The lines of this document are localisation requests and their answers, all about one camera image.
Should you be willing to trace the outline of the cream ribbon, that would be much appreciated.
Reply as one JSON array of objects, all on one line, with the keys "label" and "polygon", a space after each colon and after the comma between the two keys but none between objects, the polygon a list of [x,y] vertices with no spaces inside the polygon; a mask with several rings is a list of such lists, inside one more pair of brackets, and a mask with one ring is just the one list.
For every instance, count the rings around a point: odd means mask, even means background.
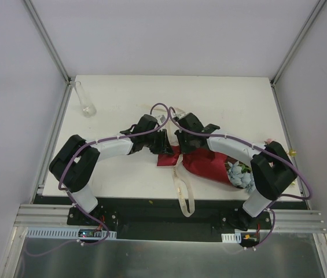
[{"label": "cream ribbon", "polygon": [[189,218],[195,212],[195,201],[193,189],[187,175],[180,173],[179,168],[182,166],[182,162],[183,154],[179,154],[172,167],[172,180],[182,214]]}]

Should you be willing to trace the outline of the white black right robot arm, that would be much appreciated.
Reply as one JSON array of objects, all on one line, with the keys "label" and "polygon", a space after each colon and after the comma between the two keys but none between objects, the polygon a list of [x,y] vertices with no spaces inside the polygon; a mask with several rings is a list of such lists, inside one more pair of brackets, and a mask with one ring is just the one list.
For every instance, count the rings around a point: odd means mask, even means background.
[{"label": "white black right robot arm", "polygon": [[247,231],[254,227],[259,222],[261,212],[297,178],[296,170],[279,142],[251,144],[224,133],[217,125],[204,126],[191,112],[180,118],[172,116],[171,120],[178,127],[175,134],[184,153],[204,148],[229,155],[251,168],[249,180],[255,189],[242,206],[227,218],[227,223],[235,229]]}]

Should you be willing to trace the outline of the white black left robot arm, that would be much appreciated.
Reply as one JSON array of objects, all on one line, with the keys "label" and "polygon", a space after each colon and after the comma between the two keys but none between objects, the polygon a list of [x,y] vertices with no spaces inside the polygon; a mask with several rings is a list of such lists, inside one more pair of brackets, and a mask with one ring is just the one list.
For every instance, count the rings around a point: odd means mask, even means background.
[{"label": "white black left robot arm", "polygon": [[115,156],[132,155],[149,148],[153,154],[174,153],[168,141],[164,116],[144,114],[138,123],[114,137],[87,142],[80,135],[72,135],[50,163],[49,171],[58,181],[58,188],[65,191],[79,206],[80,218],[87,225],[100,220],[98,200],[89,186],[96,164]]}]

